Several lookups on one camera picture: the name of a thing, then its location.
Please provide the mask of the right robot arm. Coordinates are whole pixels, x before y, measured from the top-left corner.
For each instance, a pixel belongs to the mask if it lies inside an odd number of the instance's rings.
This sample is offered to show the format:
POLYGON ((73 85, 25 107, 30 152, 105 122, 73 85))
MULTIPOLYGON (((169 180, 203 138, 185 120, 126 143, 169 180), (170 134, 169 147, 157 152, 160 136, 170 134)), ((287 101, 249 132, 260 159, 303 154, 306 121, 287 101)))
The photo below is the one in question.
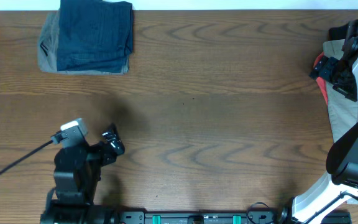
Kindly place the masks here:
POLYGON ((323 176, 283 209, 280 223, 350 223, 348 214, 332 211, 350 198, 358 201, 358 19, 331 28, 329 38, 343 42, 342 56, 322 55, 310 77, 355 102, 356 123, 330 148, 323 176))

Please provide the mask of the black garment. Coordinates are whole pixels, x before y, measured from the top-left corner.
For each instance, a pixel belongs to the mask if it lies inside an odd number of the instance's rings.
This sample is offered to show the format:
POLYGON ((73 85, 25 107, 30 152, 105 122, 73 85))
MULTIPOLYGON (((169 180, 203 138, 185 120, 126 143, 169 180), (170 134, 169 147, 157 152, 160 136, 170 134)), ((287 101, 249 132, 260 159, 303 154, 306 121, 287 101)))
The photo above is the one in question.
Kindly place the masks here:
POLYGON ((346 38, 348 30, 348 25, 344 25, 341 27, 332 27, 328 30, 328 39, 332 40, 342 40, 346 38))

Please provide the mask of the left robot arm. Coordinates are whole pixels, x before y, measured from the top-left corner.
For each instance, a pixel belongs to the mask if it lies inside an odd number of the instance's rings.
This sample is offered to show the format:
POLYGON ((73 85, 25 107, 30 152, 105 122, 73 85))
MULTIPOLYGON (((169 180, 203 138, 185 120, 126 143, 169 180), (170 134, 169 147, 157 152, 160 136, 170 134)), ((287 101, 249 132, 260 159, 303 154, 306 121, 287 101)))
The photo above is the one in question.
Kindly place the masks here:
POLYGON ((85 139, 83 125, 74 122, 54 134, 51 140, 61 144, 54 158, 55 187, 47 196, 40 223, 49 224, 117 224, 117 211, 94 204, 101 168, 116 162, 125 153, 115 124, 102 134, 103 141, 90 145, 85 139))

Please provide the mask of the beige khaki shorts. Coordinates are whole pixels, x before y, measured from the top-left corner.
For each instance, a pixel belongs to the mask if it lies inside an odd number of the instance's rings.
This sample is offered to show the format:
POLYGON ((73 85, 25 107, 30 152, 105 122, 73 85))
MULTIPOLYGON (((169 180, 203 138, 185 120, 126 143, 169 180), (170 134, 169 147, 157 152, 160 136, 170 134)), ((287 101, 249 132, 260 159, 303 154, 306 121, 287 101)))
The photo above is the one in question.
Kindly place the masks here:
MULTIPOLYGON (((343 56, 344 39, 327 41, 323 44, 324 56, 340 59, 343 56)), ((357 102, 353 102, 333 89, 333 85, 325 81, 327 107, 333 141, 340 139, 357 119, 357 102)))

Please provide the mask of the red garment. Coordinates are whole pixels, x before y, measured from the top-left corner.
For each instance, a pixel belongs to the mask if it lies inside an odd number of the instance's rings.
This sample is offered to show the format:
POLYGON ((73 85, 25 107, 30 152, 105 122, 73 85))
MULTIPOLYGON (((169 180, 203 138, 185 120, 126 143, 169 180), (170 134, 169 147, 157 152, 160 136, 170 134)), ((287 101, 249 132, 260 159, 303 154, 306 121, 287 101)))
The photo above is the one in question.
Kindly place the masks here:
MULTIPOLYGON (((317 63, 322 59, 322 57, 324 56, 324 53, 321 52, 315 59, 313 66, 315 67, 317 65, 317 63)), ((319 86, 319 89, 323 95, 323 98, 325 100, 326 105, 328 104, 328 95, 327 95, 327 91, 326 91, 326 82, 322 79, 322 78, 317 78, 316 79, 316 83, 319 86)))

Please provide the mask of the folded grey shorts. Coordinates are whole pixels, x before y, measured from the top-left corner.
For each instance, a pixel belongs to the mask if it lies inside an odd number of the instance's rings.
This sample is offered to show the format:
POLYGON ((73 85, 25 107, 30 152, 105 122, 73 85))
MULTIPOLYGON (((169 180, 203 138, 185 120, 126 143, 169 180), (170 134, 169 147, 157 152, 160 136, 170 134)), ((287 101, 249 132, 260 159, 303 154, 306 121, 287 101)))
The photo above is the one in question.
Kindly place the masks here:
POLYGON ((123 75, 129 71, 129 58, 126 58, 118 72, 102 72, 97 70, 80 71, 58 71, 57 70, 57 49, 59 35, 60 11, 50 12, 43 24, 37 42, 37 63, 39 69, 46 73, 64 75, 123 75))

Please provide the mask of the dark blue denim shorts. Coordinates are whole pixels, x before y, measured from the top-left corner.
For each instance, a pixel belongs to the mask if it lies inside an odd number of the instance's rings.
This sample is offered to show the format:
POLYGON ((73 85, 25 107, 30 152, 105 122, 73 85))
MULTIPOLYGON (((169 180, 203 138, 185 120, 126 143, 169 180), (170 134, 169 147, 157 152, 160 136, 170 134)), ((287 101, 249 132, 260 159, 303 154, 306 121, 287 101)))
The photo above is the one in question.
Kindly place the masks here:
POLYGON ((61 1, 57 70, 127 73, 133 20, 127 1, 61 1))

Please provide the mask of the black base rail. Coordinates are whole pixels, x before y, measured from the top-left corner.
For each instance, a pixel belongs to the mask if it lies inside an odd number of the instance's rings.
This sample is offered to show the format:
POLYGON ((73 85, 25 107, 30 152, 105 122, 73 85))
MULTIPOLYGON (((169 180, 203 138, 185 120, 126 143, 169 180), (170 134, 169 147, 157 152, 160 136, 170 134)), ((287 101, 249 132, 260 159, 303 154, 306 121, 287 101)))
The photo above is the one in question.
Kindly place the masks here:
POLYGON ((277 223, 274 212, 245 213, 149 213, 121 212, 119 223, 125 224, 269 224, 277 223))

